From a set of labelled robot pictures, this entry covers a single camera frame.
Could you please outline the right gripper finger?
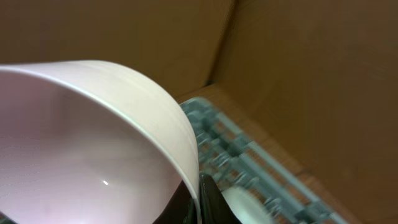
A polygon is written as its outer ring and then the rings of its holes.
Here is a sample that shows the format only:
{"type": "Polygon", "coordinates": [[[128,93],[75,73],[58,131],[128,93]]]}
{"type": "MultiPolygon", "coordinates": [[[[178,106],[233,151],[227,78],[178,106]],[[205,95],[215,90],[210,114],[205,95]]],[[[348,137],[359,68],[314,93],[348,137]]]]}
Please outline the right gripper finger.
{"type": "Polygon", "coordinates": [[[154,224],[241,224],[213,178],[201,173],[199,180],[199,215],[187,187],[181,182],[154,224]]]}

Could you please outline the grey-white bowl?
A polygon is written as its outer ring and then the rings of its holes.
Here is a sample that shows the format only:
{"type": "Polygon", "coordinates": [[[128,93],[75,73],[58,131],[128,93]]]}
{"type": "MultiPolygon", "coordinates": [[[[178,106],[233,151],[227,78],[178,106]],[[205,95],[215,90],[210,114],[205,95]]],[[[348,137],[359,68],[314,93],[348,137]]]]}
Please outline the grey-white bowl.
{"type": "Polygon", "coordinates": [[[263,204],[242,187],[230,187],[222,191],[233,214],[242,224],[274,224],[271,214],[263,204]]]}

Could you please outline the pink bowl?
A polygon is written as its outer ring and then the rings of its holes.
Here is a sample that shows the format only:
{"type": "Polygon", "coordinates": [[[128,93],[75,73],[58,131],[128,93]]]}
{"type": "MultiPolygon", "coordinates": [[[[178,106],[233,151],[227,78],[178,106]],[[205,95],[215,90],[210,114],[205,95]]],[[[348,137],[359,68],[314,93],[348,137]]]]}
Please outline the pink bowl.
{"type": "Polygon", "coordinates": [[[177,187],[199,205],[180,105],[123,65],[1,66],[1,212],[15,223],[152,223],[177,187]]]}

